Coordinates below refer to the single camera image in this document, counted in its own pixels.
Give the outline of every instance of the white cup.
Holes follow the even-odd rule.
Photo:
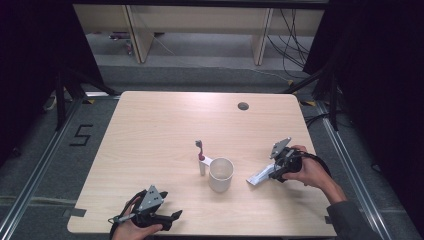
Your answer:
[[[209,186],[215,192],[225,192],[231,184],[233,163],[226,158],[215,158],[209,165]]]

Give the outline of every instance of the table hole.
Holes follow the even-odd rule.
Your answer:
[[[246,111],[247,109],[249,109],[249,104],[245,103],[245,102],[241,102],[238,104],[238,108],[240,110]]]

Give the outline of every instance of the person's arm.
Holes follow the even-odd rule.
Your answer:
[[[304,146],[293,146],[306,151]],[[365,222],[358,207],[348,201],[343,189],[327,174],[317,161],[302,159],[302,169],[297,173],[285,173],[283,178],[298,180],[306,185],[322,190],[330,202],[327,212],[330,215],[338,239],[381,239]]]

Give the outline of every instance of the gray carpet floor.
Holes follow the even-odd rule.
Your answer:
[[[290,78],[284,71],[230,70],[223,68],[135,68],[100,66],[106,85],[118,91],[199,91],[199,92],[249,92],[278,93],[288,88],[282,78]],[[291,75],[305,77],[301,72]],[[96,91],[84,85],[88,92]],[[299,100],[311,100],[313,84],[298,91]],[[69,216],[90,170],[97,149],[107,129],[118,100],[94,100],[79,106],[76,115],[59,143],[47,172],[37,187],[32,201],[14,231],[12,239],[107,239],[107,234],[75,235],[67,230]],[[318,115],[317,107],[301,106],[305,117]],[[21,144],[22,155],[10,157],[0,169],[0,217],[6,216],[14,199],[20,194],[31,176],[44,150],[47,148],[56,127],[55,111],[39,116]],[[347,115],[338,115],[339,134],[343,139],[359,174],[382,214],[393,239],[420,239],[408,215],[384,177],[372,170],[372,156],[350,123]],[[71,146],[80,143],[75,132],[81,124],[92,124],[84,128],[91,135],[86,146]],[[309,128],[317,155],[324,159],[349,199],[358,206],[358,197],[342,166],[339,156],[321,120]]]

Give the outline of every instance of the wooden panel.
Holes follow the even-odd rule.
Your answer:
[[[74,4],[74,9],[86,32],[129,31],[129,25],[121,5]]]

